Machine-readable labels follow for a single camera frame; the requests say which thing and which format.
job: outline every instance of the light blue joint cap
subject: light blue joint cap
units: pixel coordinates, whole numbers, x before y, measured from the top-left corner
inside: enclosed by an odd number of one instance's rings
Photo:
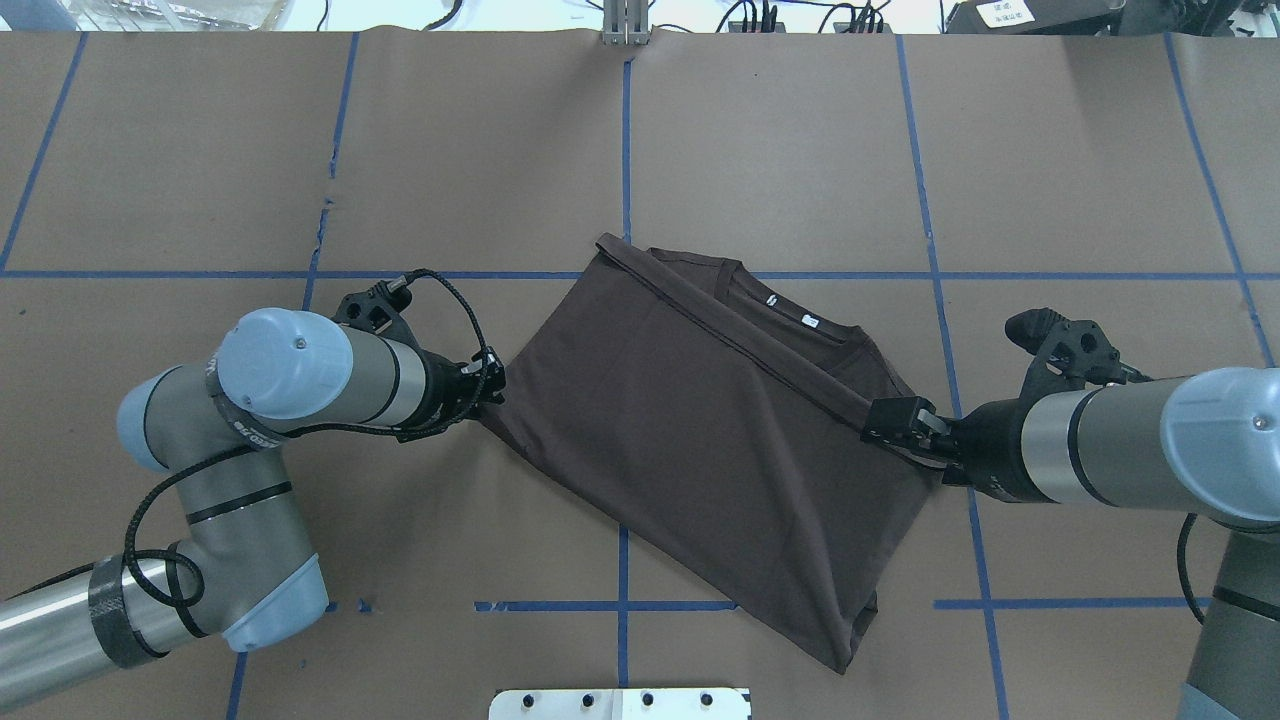
[[[151,402],[151,393],[160,384],[160,380],[177,369],[177,366],[169,368],[131,389],[120,401],[120,409],[115,411],[115,434],[119,436],[120,445],[138,465],[156,473],[168,473],[169,468],[156,460],[156,456],[151,454],[151,446],[147,445],[147,405]]]
[[[1178,705],[1178,720],[1240,720],[1240,716],[1222,707],[1216,700],[1183,683],[1183,701]]]
[[[1201,501],[1280,521],[1280,370],[1221,368],[1188,379],[1165,402],[1160,442]]]
[[[276,585],[243,618],[223,632],[236,652],[252,652],[305,630],[324,615],[329,592],[320,575],[320,556],[310,560]]]
[[[294,420],[329,406],[347,387],[351,341],[333,320],[264,307],[241,318],[218,348],[227,397],[255,415]]]

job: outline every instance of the folded cloth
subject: folded cloth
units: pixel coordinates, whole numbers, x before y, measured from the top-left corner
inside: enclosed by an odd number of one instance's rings
[[[934,486],[858,437],[870,400],[911,391],[737,260],[596,247],[485,427],[844,673]]]

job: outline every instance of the robotic arm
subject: robotic arm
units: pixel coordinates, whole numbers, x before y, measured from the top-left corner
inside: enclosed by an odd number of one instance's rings
[[[471,363],[422,350],[399,315],[412,300],[407,286],[425,275],[471,318],[480,341]],[[479,402],[502,402],[504,384],[474,313],[430,270],[348,295],[333,318],[279,307],[244,315],[207,365],[172,368],[124,398],[125,450],[151,470],[184,470],[140,506],[123,553],[0,605],[0,712],[211,633],[244,652],[308,626],[329,598],[283,443],[319,429],[429,437],[474,416]],[[172,486],[191,538],[134,550],[142,515]]]
[[[1036,356],[1019,397],[963,419],[923,397],[877,400],[863,439],[946,464],[943,484],[1004,502],[1176,510],[1229,528],[1179,717],[1274,719],[1280,370],[1153,380],[1120,363],[1097,323],[1050,309],[1011,318],[1005,334]]]

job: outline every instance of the white bracket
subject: white bracket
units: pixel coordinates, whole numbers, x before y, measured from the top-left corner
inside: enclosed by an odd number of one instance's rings
[[[751,720],[742,688],[503,691],[489,720]]]
[[[649,45],[649,0],[602,0],[605,45]]]

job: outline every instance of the white label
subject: white label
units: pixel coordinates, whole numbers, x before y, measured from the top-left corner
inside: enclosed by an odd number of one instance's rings
[[[987,27],[1010,27],[1023,23],[1036,22],[1036,15],[1027,8],[1023,0],[1000,0],[978,5],[978,14]]]

